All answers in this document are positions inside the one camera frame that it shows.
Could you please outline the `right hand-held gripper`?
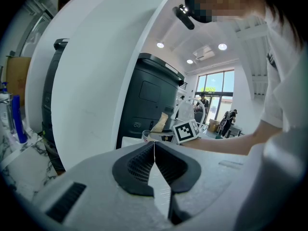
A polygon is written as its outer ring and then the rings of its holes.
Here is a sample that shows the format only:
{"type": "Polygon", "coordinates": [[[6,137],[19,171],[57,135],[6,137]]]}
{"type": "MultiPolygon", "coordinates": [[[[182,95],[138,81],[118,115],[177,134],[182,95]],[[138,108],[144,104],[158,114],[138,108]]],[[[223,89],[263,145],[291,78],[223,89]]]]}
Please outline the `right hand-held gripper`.
{"type": "Polygon", "coordinates": [[[181,143],[195,140],[200,133],[199,127],[195,119],[187,122],[181,122],[172,127],[170,132],[160,134],[161,141],[166,141],[180,145],[181,143]]]}

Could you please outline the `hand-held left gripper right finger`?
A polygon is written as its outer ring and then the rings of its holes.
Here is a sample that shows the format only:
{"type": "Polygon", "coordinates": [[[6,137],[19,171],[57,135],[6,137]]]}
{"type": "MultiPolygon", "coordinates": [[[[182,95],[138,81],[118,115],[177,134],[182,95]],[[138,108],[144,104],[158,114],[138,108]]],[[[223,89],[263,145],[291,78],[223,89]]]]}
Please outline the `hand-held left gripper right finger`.
{"type": "Polygon", "coordinates": [[[168,219],[174,225],[235,225],[252,190],[261,150],[221,154],[155,143],[155,162],[171,188],[168,219]]]}

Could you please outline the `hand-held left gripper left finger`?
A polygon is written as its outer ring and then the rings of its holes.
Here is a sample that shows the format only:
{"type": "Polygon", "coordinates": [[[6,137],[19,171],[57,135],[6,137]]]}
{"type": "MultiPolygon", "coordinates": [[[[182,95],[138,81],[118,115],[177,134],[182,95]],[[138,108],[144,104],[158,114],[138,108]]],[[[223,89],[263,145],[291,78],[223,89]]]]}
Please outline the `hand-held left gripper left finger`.
{"type": "Polygon", "coordinates": [[[33,204],[52,230],[162,231],[171,223],[148,184],[154,164],[149,142],[99,154],[49,183],[33,204]]]}

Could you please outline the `torn brown paper packet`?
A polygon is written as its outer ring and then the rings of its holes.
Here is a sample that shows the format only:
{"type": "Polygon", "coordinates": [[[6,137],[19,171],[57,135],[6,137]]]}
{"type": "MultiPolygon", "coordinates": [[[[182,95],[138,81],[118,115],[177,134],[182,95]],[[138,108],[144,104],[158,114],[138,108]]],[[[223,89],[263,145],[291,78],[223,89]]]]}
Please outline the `torn brown paper packet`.
{"type": "Polygon", "coordinates": [[[158,133],[162,132],[164,130],[167,120],[168,120],[168,115],[162,112],[159,121],[151,129],[151,132],[158,132],[158,133]]]}

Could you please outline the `clear glass cup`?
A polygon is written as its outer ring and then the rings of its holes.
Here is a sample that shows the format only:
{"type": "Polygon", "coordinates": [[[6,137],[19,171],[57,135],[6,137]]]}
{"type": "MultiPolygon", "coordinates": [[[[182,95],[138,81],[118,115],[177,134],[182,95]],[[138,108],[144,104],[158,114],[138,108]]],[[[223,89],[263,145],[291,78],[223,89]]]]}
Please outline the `clear glass cup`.
{"type": "Polygon", "coordinates": [[[143,132],[142,132],[142,140],[144,141],[144,142],[150,142],[150,141],[156,141],[155,139],[153,139],[151,136],[150,136],[150,130],[144,130],[143,132]]]}

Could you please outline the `person's right forearm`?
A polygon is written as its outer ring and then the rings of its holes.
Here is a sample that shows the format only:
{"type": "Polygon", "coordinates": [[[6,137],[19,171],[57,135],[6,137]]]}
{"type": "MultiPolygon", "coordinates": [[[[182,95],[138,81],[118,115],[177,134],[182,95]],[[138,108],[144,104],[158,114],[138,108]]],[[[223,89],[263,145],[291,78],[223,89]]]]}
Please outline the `person's right forearm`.
{"type": "Polygon", "coordinates": [[[209,152],[248,155],[254,145],[266,143],[272,136],[281,132],[281,128],[261,120],[252,134],[217,140],[200,138],[184,142],[182,145],[209,152]]]}

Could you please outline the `white tubular chair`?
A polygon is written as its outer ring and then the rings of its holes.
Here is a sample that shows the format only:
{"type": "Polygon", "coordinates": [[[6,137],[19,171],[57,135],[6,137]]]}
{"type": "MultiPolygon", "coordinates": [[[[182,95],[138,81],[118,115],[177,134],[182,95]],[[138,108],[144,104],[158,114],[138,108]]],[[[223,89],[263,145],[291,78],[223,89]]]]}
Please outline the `white tubular chair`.
{"type": "Polygon", "coordinates": [[[199,103],[198,106],[202,108],[202,117],[200,118],[200,121],[196,121],[196,123],[199,127],[200,132],[203,133],[208,128],[208,126],[204,124],[205,106],[199,99],[192,97],[185,98],[176,106],[174,114],[170,117],[170,129],[172,129],[172,127],[179,122],[187,122],[188,120],[195,118],[194,106],[190,101],[197,101],[199,103]]]}

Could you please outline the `brown cardboard box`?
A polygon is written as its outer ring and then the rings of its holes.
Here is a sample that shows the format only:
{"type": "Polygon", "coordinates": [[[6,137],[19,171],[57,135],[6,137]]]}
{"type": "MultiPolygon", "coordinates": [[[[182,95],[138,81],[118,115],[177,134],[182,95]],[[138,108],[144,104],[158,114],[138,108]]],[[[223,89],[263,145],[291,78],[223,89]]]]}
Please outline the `brown cardboard box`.
{"type": "Polygon", "coordinates": [[[25,105],[26,79],[31,57],[11,57],[7,58],[6,82],[8,92],[13,96],[19,95],[20,106],[25,105]]]}
{"type": "Polygon", "coordinates": [[[219,129],[220,122],[214,119],[209,120],[208,131],[216,132],[219,129]]]}

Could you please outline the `black rounded appliance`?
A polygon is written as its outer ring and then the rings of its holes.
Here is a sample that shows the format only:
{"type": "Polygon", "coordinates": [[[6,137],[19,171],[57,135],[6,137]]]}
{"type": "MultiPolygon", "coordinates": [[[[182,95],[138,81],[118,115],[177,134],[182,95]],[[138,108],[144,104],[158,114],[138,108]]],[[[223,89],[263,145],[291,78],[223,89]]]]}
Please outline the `black rounded appliance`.
{"type": "Polygon", "coordinates": [[[162,113],[173,115],[184,80],[183,74],[160,58],[139,54],[122,110],[117,149],[122,147],[123,137],[140,139],[144,130],[158,123],[162,113]]]}

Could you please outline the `large glass window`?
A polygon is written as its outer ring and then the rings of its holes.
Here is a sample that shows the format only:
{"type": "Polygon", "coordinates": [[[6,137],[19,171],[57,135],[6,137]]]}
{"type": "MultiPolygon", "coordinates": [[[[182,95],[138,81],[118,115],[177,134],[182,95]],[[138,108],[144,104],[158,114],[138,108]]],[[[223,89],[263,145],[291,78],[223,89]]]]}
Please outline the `large glass window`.
{"type": "Polygon", "coordinates": [[[224,114],[231,110],[233,102],[235,74],[233,70],[206,74],[198,77],[195,98],[201,99],[201,93],[208,103],[205,123],[210,120],[220,122],[224,114]]]}

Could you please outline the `marble patterned cabinet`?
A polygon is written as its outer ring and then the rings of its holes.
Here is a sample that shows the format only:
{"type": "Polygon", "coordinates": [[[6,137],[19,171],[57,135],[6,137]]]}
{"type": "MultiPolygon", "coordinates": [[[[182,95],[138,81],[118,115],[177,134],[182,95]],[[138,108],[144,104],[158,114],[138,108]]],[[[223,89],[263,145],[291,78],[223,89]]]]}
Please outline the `marble patterned cabinet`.
{"type": "Polygon", "coordinates": [[[27,142],[20,144],[0,124],[0,174],[18,195],[32,202],[36,195],[58,177],[40,137],[26,129],[27,142]]]}

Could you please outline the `ceiling air conditioner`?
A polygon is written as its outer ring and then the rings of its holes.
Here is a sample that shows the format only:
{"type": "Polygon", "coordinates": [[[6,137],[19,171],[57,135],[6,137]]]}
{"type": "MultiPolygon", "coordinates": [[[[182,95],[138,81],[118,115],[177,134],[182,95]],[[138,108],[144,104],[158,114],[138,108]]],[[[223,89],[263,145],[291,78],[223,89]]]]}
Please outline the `ceiling air conditioner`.
{"type": "Polygon", "coordinates": [[[204,46],[198,50],[196,50],[193,55],[195,56],[195,60],[197,62],[202,62],[206,59],[212,58],[215,56],[215,53],[213,50],[208,46],[204,46]]]}

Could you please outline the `blue bottle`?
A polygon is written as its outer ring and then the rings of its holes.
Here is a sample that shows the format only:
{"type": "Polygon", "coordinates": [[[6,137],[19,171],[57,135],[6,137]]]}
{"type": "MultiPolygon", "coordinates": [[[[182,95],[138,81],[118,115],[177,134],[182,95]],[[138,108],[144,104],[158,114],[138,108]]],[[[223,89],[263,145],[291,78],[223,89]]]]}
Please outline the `blue bottle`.
{"type": "Polygon", "coordinates": [[[27,142],[27,135],[23,127],[21,113],[20,113],[20,96],[15,95],[13,96],[12,100],[12,111],[13,111],[13,119],[15,124],[15,130],[17,132],[19,142],[26,143],[27,142]]]}

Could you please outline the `person's white shirt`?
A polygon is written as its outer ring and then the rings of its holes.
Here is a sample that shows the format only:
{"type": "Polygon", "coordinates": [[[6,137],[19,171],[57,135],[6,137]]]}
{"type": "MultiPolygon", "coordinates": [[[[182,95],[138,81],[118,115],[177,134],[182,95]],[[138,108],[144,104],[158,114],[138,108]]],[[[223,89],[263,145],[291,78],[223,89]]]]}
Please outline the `person's white shirt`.
{"type": "Polygon", "coordinates": [[[260,166],[237,231],[308,229],[308,42],[267,8],[269,85],[261,120],[281,129],[261,145],[260,166]]]}

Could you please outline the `clear pump bottle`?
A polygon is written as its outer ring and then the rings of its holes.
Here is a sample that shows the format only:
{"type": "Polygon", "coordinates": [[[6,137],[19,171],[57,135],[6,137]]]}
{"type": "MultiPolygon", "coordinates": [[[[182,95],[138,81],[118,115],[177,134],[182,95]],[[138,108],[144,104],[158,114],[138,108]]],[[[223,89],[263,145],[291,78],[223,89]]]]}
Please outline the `clear pump bottle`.
{"type": "Polygon", "coordinates": [[[0,88],[0,120],[3,126],[11,133],[14,133],[12,115],[12,94],[8,92],[7,82],[1,83],[0,88]]]}

